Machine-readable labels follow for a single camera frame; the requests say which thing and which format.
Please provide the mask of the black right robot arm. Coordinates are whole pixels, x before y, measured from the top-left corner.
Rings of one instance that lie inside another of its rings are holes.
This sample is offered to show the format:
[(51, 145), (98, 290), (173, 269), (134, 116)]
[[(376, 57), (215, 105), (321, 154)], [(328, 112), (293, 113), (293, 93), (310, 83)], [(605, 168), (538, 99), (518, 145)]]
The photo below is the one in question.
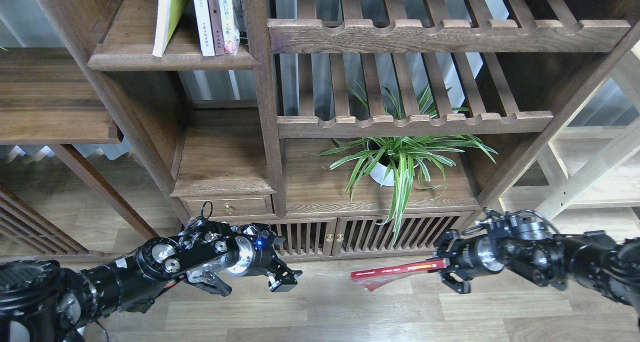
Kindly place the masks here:
[(639, 311), (639, 217), (634, 210), (624, 209), (631, 223), (628, 238), (605, 231), (620, 226), (621, 219), (596, 222), (590, 231), (562, 233), (535, 210), (484, 212), (474, 226), (443, 231), (433, 244), (434, 257), (446, 262), (439, 278), (453, 291), (469, 293), (474, 278), (508, 269), (534, 285), (560, 291), (572, 280)]

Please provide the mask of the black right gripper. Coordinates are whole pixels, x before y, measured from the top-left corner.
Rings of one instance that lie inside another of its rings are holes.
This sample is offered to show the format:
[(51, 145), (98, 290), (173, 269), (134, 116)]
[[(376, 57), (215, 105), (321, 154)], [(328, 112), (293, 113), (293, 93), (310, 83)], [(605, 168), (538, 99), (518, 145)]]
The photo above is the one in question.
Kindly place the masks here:
[[(498, 274), (503, 264), (494, 255), (489, 237), (462, 239), (458, 230), (446, 230), (433, 243), (434, 258), (447, 258), (451, 270), (439, 271), (441, 281), (458, 294), (471, 292), (470, 281), (474, 277)], [(457, 274), (462, 281), (452, 277)]]

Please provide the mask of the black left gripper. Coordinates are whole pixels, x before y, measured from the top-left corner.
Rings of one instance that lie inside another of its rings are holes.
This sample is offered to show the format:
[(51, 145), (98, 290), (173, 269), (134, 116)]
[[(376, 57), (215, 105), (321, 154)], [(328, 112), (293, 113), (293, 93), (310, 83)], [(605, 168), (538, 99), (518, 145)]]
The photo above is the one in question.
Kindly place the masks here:
[(237, 234), (227, 240), (231, 247), (231, 263), (227, 272), (231, 276), (258, 276), (269, 279), (270, 292), (288, 292), (298, 284), (302, 270), (292, 270), (279, 260), (274, 245), (281, 245), (284, 237), (271, 231), (269, 225), (255, 225), (257, 234)]

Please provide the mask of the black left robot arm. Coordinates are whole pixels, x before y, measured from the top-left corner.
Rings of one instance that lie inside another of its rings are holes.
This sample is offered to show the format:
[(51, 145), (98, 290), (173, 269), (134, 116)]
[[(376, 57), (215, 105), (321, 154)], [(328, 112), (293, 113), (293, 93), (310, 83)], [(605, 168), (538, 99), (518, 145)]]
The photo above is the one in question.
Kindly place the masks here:
[(228, 296), (232, 276), (269, 279), (272, 292), (290, 291), (301, 271), (274, 249), (284, 238), (262, 223), (231, 226), (204, 214), (176, 236), (157, 237), (130, 256), (75, 272), (56, 260), (18, 260), (0, 267), (2, 341), (82, 341), (78, 329), (113, 312), (146, 312), (179, 282)]

